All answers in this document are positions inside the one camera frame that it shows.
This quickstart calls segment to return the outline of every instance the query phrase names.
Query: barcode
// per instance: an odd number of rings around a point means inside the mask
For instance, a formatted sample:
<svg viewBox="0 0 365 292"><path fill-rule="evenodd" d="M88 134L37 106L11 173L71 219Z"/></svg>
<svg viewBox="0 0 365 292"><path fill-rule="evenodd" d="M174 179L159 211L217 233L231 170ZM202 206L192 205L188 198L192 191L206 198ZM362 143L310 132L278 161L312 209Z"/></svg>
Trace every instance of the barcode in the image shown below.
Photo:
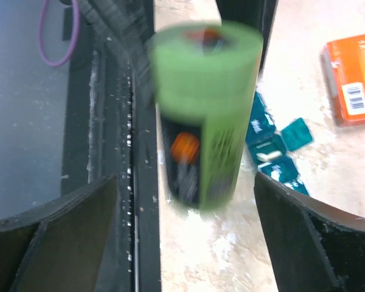
<svg viewBox="0 0 365 292"><path fill-rule="evenodd" d="M365 91L361 82L342 86L347 112L351 116L365 114Z"/></svg>

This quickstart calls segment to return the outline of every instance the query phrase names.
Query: can lid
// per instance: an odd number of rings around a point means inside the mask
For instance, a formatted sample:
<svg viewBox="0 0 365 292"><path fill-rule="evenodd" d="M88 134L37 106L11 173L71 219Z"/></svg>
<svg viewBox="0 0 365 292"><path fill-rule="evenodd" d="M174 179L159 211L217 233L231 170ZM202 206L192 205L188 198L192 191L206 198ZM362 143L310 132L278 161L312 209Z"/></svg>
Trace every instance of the can lid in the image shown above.
<svg viewBox="0 0 365 292"><path fill-rule="evenodd" d="M187 23L156 33L150 58L162 87L181 92L210 84L221 96L246 89L250 77L256 82L262 46L259 31L243 24Z"/></svg>

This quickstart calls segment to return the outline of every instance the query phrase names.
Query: purple wire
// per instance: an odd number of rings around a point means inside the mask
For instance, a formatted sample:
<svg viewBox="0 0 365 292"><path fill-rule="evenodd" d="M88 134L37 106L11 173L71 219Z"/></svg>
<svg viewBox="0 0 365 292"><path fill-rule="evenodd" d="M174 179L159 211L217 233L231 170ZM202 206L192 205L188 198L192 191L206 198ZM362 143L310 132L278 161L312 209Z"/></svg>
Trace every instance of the purple wire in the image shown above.
<svg viewBox="0 0 365 292"><path fill-rule="evenodd" d="M66 55L59 61L53 62L50 61L43 50L43 42L42 42L42 32L43 32L43 23L46 18L47 8L49 7L50 0L44 0L43 8L41 13L41 18L38 27L38 50L41 55L42 60L52 67L59 67L64 65L72 56L75 46L77 44L78 33L80 32L80 7L78 6L78 0L72 0L72 9L73 9L73 27L72 27L72 37L71 43L69 45L69 49L66 52Z"/></svg>

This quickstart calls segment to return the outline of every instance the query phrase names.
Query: purple cable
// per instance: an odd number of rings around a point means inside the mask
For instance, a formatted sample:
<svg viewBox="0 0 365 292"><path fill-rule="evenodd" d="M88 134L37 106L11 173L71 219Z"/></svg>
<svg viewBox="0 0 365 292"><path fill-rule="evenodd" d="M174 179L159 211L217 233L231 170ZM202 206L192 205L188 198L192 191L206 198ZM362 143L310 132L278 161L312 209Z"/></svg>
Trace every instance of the purple cable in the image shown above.
<svg viewBox="0 0 365 292"><path fill-rule="evenodd" d="M44 19L46 17L47 8L49 7L49 1L50 0L44 0L41 18L39 22L39 28L38 28L38 50L39 54L41 55L42 60L52 67L59 67L64 65L72 56L73 51L75 49L75 46L77 44L78 39L78 33L80 32L80 8L78 6L78 0L72 0L72 9L73 9L73 27L72 27L72 37L71 37L71 43L69 45L69 49L66 53L66 55L59 61L53 62L50 61L44 51L43 51L43 42L42 42L42 31L43 31L43 23Z"/></svg>

